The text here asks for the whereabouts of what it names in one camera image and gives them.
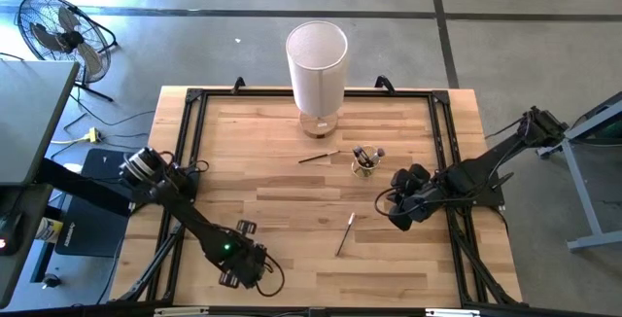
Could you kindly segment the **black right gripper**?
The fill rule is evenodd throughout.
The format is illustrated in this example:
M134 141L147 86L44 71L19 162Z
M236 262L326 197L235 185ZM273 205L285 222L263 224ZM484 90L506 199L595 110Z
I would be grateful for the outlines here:
M408 169L401 168L393 176L391 186L396 190L396 205L389 210L389 221L402 231L412 225L410 214L431 214L429 207L446 201L445 193L422 164L413 163Z

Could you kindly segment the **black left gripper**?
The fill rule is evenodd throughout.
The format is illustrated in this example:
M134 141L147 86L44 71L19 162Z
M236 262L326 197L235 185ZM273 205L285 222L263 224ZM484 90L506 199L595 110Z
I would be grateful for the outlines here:
M258 225L252 221L239 220L236 229L243 235L255 234ZM222 272L219 284L237 289L243 285L254 288L265 272L266 248L243 235L220 235L216 239L217 267Z

